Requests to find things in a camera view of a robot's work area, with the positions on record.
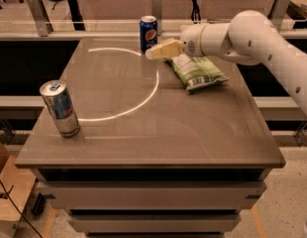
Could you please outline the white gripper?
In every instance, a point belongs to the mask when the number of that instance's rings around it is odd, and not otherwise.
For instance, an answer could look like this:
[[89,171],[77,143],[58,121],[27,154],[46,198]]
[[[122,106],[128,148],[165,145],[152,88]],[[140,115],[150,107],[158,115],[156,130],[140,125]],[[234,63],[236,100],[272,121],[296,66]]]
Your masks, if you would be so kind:
[[204,30],[206,24],[183,25],[181,27],[180,41],[167,39],[146,50],[149,60],[169,59],[178,57],[184,52],[190,57],[204,57]]

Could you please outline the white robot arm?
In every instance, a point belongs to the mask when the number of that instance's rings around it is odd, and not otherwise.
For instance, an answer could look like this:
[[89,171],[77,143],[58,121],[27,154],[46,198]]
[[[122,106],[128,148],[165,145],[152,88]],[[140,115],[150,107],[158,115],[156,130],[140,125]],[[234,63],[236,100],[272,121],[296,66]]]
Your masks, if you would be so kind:
[[260,12],[248,10],[229,23],[185,26],[178,40],[146,50],[149,60],[216,56],[233,63],[263,64],[307,117],[307,54],[289,44]]

